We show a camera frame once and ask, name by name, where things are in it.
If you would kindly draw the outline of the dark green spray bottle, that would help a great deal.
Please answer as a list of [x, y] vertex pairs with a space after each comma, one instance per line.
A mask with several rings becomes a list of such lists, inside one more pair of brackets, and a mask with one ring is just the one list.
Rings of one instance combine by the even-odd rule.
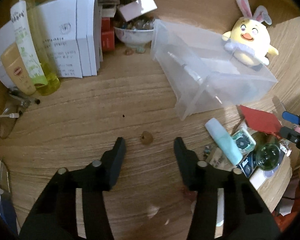
[[278, 167], [285, 153], [277, 137], [257, 132], [255, 146], [255, 163], [262, 171], [271, 171]]

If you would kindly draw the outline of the red paper envelope packet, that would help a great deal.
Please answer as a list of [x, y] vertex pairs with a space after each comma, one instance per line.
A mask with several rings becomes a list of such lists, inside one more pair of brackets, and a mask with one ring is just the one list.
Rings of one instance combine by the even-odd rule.
[[266, 134], [279, 134], [282, 125], [273, 113], [256, 110], [243, 105], [239, 105], [239, 109], [249, 128]]

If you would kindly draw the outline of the teal square tape dispenser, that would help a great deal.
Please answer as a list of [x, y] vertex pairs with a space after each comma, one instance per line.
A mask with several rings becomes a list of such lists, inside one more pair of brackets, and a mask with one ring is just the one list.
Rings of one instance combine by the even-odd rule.
[[243, 156], [249, 154], [255, 149], [256, 141], [245, 128], [241, 128], [235, 132], [232, 135], [232, 139]]

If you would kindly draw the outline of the mint blue tube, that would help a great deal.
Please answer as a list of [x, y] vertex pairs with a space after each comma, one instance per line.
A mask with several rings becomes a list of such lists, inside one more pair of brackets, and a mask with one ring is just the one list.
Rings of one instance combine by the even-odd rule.
[[217, 119], [212, 118], [205, 124], [205, 128], [230, 163], [234, 166], [239, 164], [243, 155], [231, 135], [226, 131], [221, 123]]

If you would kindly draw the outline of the white pen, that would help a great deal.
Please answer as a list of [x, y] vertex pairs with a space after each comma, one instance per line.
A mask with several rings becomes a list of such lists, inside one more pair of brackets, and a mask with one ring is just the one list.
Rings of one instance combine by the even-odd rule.
[[194, 53], [167, 52], [167, 79], [179, 101], [186, 93], [195, 93], [211, 73]]

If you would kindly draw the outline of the blue staples box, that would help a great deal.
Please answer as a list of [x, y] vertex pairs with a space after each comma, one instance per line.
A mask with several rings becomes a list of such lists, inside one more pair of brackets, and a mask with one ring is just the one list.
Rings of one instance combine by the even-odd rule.
[[238, 165], [247, 178], [250, 178], [257, 168], [255, 155], [256, 153], [254, 151], [250, 152], [243, 158], [241, 163]]

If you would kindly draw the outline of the yellow chick plush toy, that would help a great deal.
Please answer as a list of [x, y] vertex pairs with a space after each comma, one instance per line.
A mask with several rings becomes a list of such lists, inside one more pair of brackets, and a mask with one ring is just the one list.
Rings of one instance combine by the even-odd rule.
[[225, 41], [224, 48], [246, 66], [267, 66], [269, 64], [267, 54], [278, 55], [278, 50], [270, 44], [270, 35], [266, 26], [272, 24], [266, 7], [260, 5], [252, 13], [248, 0], [236, 0], [237, 6], [242, 12], [230, 31], [222, 35]]

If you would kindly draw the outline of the clear plastic storage box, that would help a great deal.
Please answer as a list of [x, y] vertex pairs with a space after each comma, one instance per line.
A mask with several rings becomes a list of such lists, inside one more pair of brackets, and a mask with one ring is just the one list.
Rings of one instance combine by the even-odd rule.
[[236, 44], [219, 33], [182, 23], [154, 22], [152, 59], [164, 71], [186, 117], [261, 100], [277, 83], [263, 64], [248, 67], [235, 58]]

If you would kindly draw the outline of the small brown nut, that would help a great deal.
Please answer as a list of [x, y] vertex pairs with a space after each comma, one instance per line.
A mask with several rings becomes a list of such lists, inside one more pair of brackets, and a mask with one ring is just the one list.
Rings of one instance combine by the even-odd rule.
[[140, 141], [143, 145], [149, 145], [153, 142], [153, 135], [148, 131], [143, 131], [140, 136]]

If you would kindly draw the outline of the beige sunscreen tube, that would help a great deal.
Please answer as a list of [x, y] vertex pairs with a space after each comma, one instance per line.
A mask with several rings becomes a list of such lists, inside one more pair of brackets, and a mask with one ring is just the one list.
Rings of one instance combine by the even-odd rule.
[[15, 42], [7, 47], [0, 59], [8, 76], [19, 90], [26, 95], [32, 95], [36, 92]]

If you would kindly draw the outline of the red box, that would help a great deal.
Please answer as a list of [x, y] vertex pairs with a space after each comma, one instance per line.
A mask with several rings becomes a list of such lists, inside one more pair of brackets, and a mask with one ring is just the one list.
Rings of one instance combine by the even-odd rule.
[[114, 27], [109, 17], [103, 17], [101, 21], [101, 46], [103, 52], [115, 49]]

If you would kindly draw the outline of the white paper boxes stack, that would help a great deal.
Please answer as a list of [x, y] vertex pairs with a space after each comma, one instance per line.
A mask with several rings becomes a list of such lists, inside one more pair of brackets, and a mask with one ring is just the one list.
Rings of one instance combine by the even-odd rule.
[[[10, 7], [14, 17], [0, 28], [0, 57], [15, 42], [14, 27], [28, 14], [26, 3]], [[53, 0], [35, 9], [41, 48], [59, 77], [96, 76], [102, 62], [101, 16], [97, 0]], [[7, 88], [14, 83], [0, 59], [0, 81]]]

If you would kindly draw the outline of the small pink white box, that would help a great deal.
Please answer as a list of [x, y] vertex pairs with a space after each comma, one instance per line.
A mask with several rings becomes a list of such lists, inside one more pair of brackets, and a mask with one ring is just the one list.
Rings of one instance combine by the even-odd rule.
[[157, 8], [154, 0], [136, 0], [127, 5], [117, 7], [117, 11], [126, 22], [129, 22]]

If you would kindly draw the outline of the yellow oil spray bottle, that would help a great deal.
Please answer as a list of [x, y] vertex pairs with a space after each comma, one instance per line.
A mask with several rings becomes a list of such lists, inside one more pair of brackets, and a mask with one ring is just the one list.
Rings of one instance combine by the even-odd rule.
[[34, 0], [14, 0], [13, 5], [19, 1], [26, 2], [27, 18], [30, 26], [32, 40], [42, 70], [47, 79], [47, 85], [42, 87], [35, 87], [35, 88], [38, 91], [38, 93], [42, 96], [50, 95], [56, 92], [59, 89], [61, 84], [57, 77], [55, 67], [53, 67], [53, 65], [50, 63], [44, 48], [43, 39], [40, 33], [40, 27], [38, 23], [36, 5], [34, 3]]

